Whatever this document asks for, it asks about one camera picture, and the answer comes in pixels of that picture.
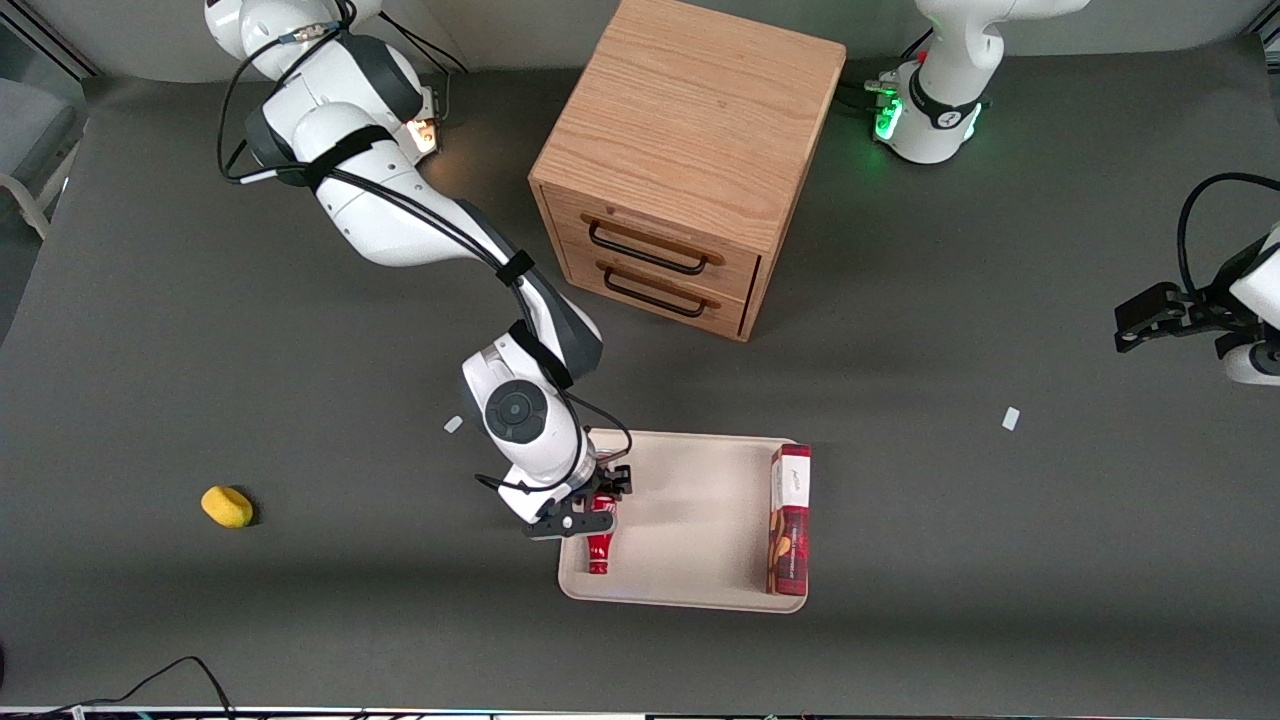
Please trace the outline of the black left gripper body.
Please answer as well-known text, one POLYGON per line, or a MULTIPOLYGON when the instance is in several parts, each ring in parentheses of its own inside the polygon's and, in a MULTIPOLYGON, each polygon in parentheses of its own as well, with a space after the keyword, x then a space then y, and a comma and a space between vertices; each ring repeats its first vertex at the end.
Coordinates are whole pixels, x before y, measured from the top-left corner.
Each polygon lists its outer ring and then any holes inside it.
POLYGON ((1184 290, 1180 300, 1187 310, 1180 336, 1210 332, 1245 334, 1245 307, 1225 287, 1184 290))

